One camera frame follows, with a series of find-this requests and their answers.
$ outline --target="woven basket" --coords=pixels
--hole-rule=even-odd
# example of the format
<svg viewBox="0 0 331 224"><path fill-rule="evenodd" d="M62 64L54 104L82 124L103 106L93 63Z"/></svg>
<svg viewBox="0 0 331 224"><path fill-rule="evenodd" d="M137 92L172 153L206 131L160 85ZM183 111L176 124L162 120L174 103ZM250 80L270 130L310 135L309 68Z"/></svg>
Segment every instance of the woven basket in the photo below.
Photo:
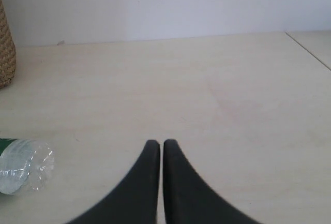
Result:
<svg viewBox="0 0 331 224"><path fill-rule="evenodd" d="M16 49L0 0L0 88L10 84L16 69Z"/></svg>

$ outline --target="wooden table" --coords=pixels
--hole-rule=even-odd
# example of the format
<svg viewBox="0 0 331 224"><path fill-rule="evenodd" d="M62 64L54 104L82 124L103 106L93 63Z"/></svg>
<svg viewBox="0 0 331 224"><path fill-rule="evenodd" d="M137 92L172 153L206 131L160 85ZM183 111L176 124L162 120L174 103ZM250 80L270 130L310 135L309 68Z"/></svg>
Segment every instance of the wooden table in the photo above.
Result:
<svg viewBox="0 0 331 224"><path fill-rule="evenodd" d="M44 191L0 197L2 223L67 222L167 138L258 221L331 218L331 71L285 33L20 48L0 116L56 157Z"/></svg>

